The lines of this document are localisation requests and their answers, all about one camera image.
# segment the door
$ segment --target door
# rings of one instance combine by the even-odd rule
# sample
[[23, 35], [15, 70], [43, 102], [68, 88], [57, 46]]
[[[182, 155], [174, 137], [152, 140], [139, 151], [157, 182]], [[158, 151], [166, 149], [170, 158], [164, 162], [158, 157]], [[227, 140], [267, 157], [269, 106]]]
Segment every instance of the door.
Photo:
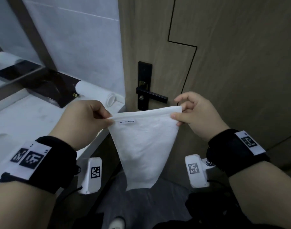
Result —
[[[195, 91], [265, 149], [291, 136], [291, 0], [119, 0], [119, 14], [128, 111], [143, 61], [151, 91], [169, 97], [149, 109]], [[206, 149], [182, 126], [162, 177], [190, 187], [184, 157]]]

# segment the shoe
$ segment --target shoe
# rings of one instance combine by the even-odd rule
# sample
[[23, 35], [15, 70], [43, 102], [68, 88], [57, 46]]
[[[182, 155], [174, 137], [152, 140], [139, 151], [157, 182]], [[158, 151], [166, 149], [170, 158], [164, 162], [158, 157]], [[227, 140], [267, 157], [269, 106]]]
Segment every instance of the shoe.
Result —
[[111, 221], [108, 229], [125, 229], [125, 220], [122, 217], [116, 217]]

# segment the left hand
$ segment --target left hand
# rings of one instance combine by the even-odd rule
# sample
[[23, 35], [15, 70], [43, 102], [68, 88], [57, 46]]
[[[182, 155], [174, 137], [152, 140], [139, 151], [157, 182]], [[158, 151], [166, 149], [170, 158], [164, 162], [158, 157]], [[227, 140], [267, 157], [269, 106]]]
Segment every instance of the left hand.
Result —
[[98, 132], [113, 124], [111, 114], [97, 100], [79, 100], [65, 109], [49, 136], [61, 139], [78, 151], [89, 145]]

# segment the black wrist strap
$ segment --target black wrist strap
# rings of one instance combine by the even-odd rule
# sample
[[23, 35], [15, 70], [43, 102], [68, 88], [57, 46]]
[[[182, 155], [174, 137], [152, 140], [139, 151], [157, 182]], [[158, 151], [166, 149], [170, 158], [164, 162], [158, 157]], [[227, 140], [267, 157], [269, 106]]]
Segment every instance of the black wrist strap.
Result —
[[239, 131], [232, 128], [225, 130], [208, 143], [207, 159], [225, 171], [228, 177], [258, 162], [270, 161], [264, 153], [254, 155], [235, 135], [236, 132]]
[[60, 187], [68, 187], [73, 176], [78, 173], [76, 152], [67, 143], [52, 136], [43, 136], [36, 141], [50, 146], [51, 149], [29, 180], [3, 173], [0, 182], [19, 181], [53, 194]]

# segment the white cloth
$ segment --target white cloth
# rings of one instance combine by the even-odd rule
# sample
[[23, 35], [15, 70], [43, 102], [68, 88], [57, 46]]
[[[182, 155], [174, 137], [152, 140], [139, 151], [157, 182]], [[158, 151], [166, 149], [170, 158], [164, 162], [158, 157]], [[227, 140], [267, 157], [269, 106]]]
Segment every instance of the white cloth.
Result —
[[127, 179], [127, 191], [151, 188], [158, 180], [175, 141], [181, 106], [117, 113], [109, 127]]

